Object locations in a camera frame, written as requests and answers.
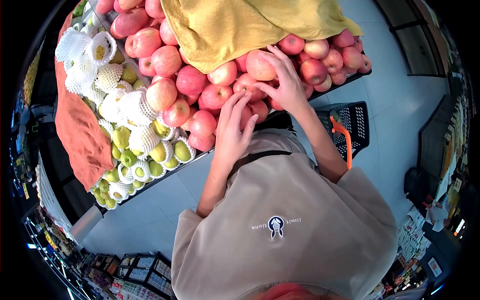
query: shirt logo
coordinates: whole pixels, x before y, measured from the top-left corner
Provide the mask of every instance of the shirt logo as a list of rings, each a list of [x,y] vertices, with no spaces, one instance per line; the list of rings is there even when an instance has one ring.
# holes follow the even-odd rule
[[[280,216],[273,216],[268,220],[268,228],[270,229],[270,238],[273,240],[276,233],[282,238],[283,237],[283,225],[285,222]]]

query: white floor tile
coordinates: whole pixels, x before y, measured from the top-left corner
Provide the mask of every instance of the white floor tile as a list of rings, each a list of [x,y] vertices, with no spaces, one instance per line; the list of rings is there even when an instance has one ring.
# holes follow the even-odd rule
[[[177,174],[160,181],[147,192],[166,216],[174,216],[197,205],[197,201]]]

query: yellow pear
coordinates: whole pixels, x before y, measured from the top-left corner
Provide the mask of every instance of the yellow pear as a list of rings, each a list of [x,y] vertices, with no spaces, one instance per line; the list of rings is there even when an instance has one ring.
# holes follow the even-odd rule
[[[167,152],[162,142],[159,142],[155,148],[148,153],[157,163],[164,161],[167,158]]]

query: tiled floor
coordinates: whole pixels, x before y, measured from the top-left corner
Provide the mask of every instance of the tiled floor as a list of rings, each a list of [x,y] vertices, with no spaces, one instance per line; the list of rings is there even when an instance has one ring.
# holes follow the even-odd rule
[[[412,206],[403,194],[403,177],[416,164],[418,131],[448,92],[444,78],[407,76],[401,49],[372,0],[339,0],[343,14],[358,23],[373,72],[311,101],[313,107],[365,101],[370,119],[370,145],[353,160],[392,207],[398,224]],[[304,132],[294,129],[313,158]],[[195,208],[213,154],[199,159],[105,214],[84,240],[89,251],[114,253],[161,251],[171,258],[178,216]]]

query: red apple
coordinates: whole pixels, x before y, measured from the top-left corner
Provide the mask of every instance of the red apple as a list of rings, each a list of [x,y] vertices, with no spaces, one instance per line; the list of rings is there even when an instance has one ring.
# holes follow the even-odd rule
[[[202,100],[208,108],[220,109],[232,95],[232,88],[228,85],[209,84],[202,92]]]
[[[157,111],[165,111],[177,99],[177,88],[171,78],[161,78],[148,87],[147,102]]]
[[[172,28],[170,28],[170,25],[168,24],[167,19],[162,21],[162,24],[160,25],[160,36],[162,37],[162,41],[166,45],[178,45],[179,43],[177,42],[177,39],[175,38],[175,35],[173,34]]]
[[[192,116],[188,128],[191,133],[197,136],[207,137],[215,131],[215,117],[208,111],[201,109]]]
[[[247,56],[248,53],[243,54],[240,57],[235,58],[235,64],[237,65],[237,70],[241,72],[247,71]]]
[[[276,71],[275,68],[263,58],[263,55],[273,54],[258,49],[248,53],[246,61],[247,72],[256,80],[269,81],[276,77]]]
[[[237,77],[237,65],[233,60],[224,63],[207,74],[208,81],[218,85],[231,85]]]
[[[249,101],[247,103],[247,106],[248,108],[250,108],[252,115],[254,114],[258,115],[256,124],[259,124],[265,121],[265,119],[268,116],[268,107],[267,107],[267,104],[265,104],[265,102],[263,102],[262,100]]]
[[[287,55],[299,54],[304,45],[305,40],[292,33],[278,42],[278,48]]]
[[[247,122],[251,117],[252,117],[252,111],[248,106],[245,106],[241,111],[240,130],[245,129],[245,126],[247,126]]]
[[[358,73],[366,73],[372,69],[372,62],[365,54],[361,55],[363,58],[362,66],[357,70]]]
[[[205,105],[205,103],[204,103],[204,101],[203,101],[203,99],[202,99],[202,95],[200,95],[200,96],[198,97],[198,107],[199,107],[200,109],[203,109],[203,110],[208,111],[208,112],[211,113],[212,116],[214,116],[214,117],[219,116],[219,115],[220,115],[220,112],[222,111],[221,109],[211,109],[211,108],[208,108],[208,107]]]
[[[322,84],[327,74],[327,68],[319,60],[309,59],[300,66],[300,77],[309,85]]]
[[[123,10],[129,10],[142,3],[142,1],[143,0],[119,0],[119,6]]]
[[[186,63],[187,65],[189,65],[190,63],[188,62],[187,58],[185,57],[185,53],[183,53],[183,49],[181,47],[179,48],[179,53],[180,53],[181,60],[184,63]]]
[[[98,0],[96,4],[96,11],[99,13],[107,13],[113,10],[114,0]]]
[[[245,91],[246,93],[252,93],[250,101],[258,101],[266,97],[266,93],[262,92],[258,88],[254,87],[253,84],[259,82],[251,77],[248,73],[240,75],[237,81],[233,84],[233,92],[238,93]]]
[[[169,77],[180,70],[180,54],[175,46],[163,46],[152,54],[152,63],[158,75]]]
[[[145,10],[152,18],[165,18],[160,0],[145,0]]]
[[[207,83],[207,76],[191,65],[181,68],[177,76],[177,89],[185,95],[200,94]]]
[[[213,145],[215,145],[215,136],[211,134],[207,137],[201,137],[191,133],[188,137],[188,144],[195,149],[205,152],[212,149]]]
[[[358,50],[358,52],[361,53],[363,51],[363,43],[362,43],[361,39],[357,39],[352,47],[355,48],[356,50]]]
[[[313,89],[317,92],[326,92],[332,87],[332,78],[330,74],[327,75],[327,79],[325,79],[324,83],[321,85],[314,85]]]
[[[186,131],[190,131],[189,127],[188,127],[188,124],[190,123],[190,119],[193,117],[193,115],[198,111],[198,109],[196,109],[195,107],[193,106],[190,106],[190,114],[188,115],[188,120],[180,126],[180,128],[182,128],[183,130],[186,130]]]
[[[123,10],[122,8],[120,8],[119,0],[115,0],[113,2],[113,9],[118,13],[126,13],[127,12],[127,10]]]
[[[131,58],[136,58],[135,56],[135,49],[133,48],[133,38],[134,36],[128,36],[127,39],[125,40],[125,52],[127,53],[128,56]]]
[[[152,64],[152,57],[150,56],[138,59],[138,68],[140,69],[140,73],[145,76],[154,76],[156,74]]]
[[[167,110],[163,112],[163,122],[170,127],[180,127],[190,116],[190,106],[183,99],[176,99]]]
[[[321,60],[328,54],[330,46],[326,39],[317,39],[315,41],[305,42],[303,51],[313,59]]]
[[[133,53],[138,58],[145,58],[152,55],[160,48],[162,40],[158,30],[152,27],[140,29],[133,35]]]
[[[341,69],[336,73],[330,73],[330,78],[332,78],[332,83],[336,85],[341,85],[345,83],[347,80],[347,71],[345,69]]]
[[[310,98],[313,94],[313,85],[310,85],[303,81],[301,82],[301,85],[303,87],[303,92],[305,93],[305,97],[307,97],[307,99]]]
[[[348,47],[352,46],[355,40],[353,39],[352,33],[348,29],[342,30],[338,35],[331,37],[332,44],[337,47]]]
[[[134,8],[119,14],[115,20],[117,32],[122,36],[131,36],[147,25],[148,15],[144,8]]]
[[[188,105],[192,105],[193,103],[197,102],[198,97],[200,97],[200,94],[188,96],[182,93],[177,93],[177,99],[183,99],[187,101]]]
[[[342,55],[337,50],[330,48],[327,56],[322,59],[322,63],[330,74],[338,72],[343,67]]]
[[[270,96],[267,96],[267,102],[270,105],[271,108],[274,110],[284,110],[278,102],[273,100]]]

